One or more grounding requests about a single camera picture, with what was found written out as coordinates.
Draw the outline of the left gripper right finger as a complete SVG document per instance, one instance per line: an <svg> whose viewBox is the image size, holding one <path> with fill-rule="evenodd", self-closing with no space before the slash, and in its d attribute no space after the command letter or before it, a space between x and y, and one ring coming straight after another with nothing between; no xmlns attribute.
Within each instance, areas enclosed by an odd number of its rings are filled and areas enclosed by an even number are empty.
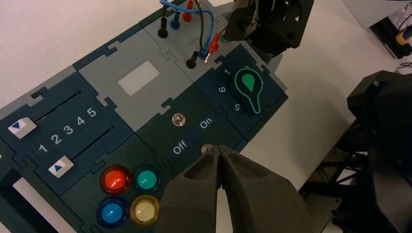
<svg viewBox="0 0 412 233"><path fill-rule="evenodd" d="M220 178L235 233L311 233L309 213L293 184L226 146Z"/></svg>

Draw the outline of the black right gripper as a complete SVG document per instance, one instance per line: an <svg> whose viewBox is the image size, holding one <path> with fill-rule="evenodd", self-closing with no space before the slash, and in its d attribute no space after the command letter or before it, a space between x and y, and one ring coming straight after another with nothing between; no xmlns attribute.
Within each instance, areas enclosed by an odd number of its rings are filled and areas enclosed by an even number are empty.
<svg viewBox="0 0 412 233"><path fill-rule="evenodd" d="M299 47L314 1L257 0L255 8L235 9L229 17L225 39L248 42L256 49L275 57L289 48ZM257 10L257 26L250 34Z"/></svg>

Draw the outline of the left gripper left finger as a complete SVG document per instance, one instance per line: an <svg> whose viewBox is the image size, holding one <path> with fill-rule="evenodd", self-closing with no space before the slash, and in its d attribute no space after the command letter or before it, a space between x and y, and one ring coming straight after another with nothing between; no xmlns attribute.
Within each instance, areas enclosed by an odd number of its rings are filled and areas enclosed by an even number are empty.
<svg viewBox="0 0 412 233"><path fill-rule="evenodd" d="M158 233L214 233L221 154L212 146L171 180L160 202Z"/></svg>

